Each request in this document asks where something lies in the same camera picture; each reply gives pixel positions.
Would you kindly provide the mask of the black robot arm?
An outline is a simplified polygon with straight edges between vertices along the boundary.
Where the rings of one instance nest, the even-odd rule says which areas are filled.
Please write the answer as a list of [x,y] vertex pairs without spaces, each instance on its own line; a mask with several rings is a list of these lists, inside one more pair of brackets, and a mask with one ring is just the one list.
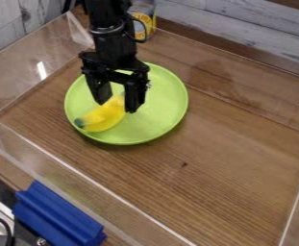
[[84,0],[88,32],[94,50],[81,51],[81,72],[94,102],[112,98],[111,83],[123,85],[124,111],[133,113],[145,103],[149,67],[137,60],[135,17],[128,13],[131,0]]

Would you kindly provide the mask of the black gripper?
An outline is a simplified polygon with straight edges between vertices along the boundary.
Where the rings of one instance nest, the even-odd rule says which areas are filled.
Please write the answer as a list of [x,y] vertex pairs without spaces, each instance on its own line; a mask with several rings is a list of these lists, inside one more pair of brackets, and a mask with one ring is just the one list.
[[94,50],[82,51],[82,74],[94,102],[102,105],[112,97],[111,82],[124,85],[124,108],[133,113],[145,103],[149,67],[137,59],[133,27],[90,27]]

